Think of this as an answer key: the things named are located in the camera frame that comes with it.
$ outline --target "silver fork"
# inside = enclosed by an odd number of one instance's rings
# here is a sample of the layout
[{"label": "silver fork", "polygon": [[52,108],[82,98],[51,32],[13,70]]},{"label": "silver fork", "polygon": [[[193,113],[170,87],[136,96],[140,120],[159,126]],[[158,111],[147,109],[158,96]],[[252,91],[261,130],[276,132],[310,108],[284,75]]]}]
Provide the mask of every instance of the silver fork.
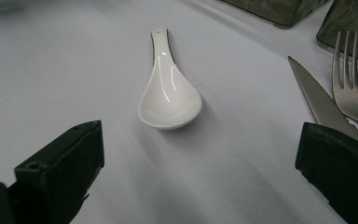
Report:
[{"label": "silver fork", "polygon": [[347,117],[358,123],[358,68],[357,68],[357,31],[353,41],[351,74],[348,65],[348,42],[350,32],[347,32],[344,49],[343,73],[339,72],[339,43],[341,32],[338,33],[333,60],[333,94],[337,106]]}]

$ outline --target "white table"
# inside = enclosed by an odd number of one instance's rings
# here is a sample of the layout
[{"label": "white table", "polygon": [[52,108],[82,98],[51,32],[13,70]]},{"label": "white table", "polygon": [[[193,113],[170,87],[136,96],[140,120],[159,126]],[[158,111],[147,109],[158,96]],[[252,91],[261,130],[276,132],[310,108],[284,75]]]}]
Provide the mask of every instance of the white table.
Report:
[{"label": "white table", "polygon": [[[314,119],[287,61],[331,93],[332,53],[315,38],[330,5],[288,30],[214,0],[23,1],[0,13],[0,182],[100,119],[105,167],[74,224],[345,223],[295,169]],[[174,131],[137,115],[158,28],[204,103]]]}]

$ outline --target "green container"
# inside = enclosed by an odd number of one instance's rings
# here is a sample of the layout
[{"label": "green container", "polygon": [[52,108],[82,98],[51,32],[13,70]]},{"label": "green container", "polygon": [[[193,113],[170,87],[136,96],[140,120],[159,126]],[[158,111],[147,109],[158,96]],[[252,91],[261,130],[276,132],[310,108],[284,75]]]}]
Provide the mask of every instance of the green container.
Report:
[{"label": "green container", "polygon": [[346,31],[351,31],[349,54],[352,52],[353,33],[358,31],[358,0],[336,0],[330,7],[316,38],[322,47],[334,48],[337,34],[342,31],[343,49]]}]

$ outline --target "ceramic spoon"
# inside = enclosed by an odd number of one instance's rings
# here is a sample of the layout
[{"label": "ceramic spoon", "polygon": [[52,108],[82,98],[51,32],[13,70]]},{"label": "ceramic spoon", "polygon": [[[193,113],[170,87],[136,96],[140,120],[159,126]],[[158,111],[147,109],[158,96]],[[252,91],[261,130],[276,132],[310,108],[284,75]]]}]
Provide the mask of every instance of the ceramic spoon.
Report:
[{"label": "ceramic spoon", "polygon": [[152,39],[153,71],[139,103],[138,115],[142,122],[153,128],[176,129],[200,113],[202,100],[173,61],[167,29],[154,30]]}]

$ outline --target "knife blade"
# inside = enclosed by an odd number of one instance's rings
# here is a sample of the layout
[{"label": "knife blade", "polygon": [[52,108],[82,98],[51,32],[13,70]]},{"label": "knife blade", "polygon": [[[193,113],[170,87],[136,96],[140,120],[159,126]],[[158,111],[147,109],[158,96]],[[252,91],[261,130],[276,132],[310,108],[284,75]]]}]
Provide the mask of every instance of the knife blade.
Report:
[{"label": "knife blade", "polygon": [[358,141],[358,130],[348,122],[319,82],[294,58],[289,56],[288,60],[317,122],[345,133]]}]

